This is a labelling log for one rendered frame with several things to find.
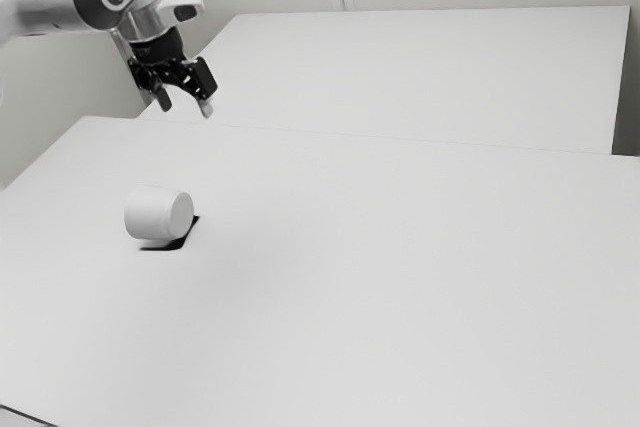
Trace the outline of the white mug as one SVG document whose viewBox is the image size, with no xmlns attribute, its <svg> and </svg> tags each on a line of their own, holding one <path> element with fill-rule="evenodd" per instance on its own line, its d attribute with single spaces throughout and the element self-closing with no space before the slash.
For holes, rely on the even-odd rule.
<svg viewBox="0 0 640 427">
<path fill-rule="evenodd" d="M 172 241 L 184 237 L 195 217 L 187 192 L 160 186 L 138 186 L 124 205 L 127 233 L 140 240 Z"/>
</svg>

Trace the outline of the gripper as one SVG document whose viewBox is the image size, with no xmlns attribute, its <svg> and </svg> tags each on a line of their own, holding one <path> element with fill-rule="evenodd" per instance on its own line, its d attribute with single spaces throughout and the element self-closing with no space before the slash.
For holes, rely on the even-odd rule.
<svg viewBox="0 0 640 427">
<path fill-rule="evenodd" d="M 171 74 L 175 85 L 196 100 L 205 119 L 213 115 L 211 98 L 218 84 L 203 57 L 186 59 L 177 28 L 149 41 L 131 42 L 129 47 L 132 54 L 127 65 L 136 86 L 154 97 L 163 112 L 172 108 L 172 101 L 159 75 Z"/>
</svg>

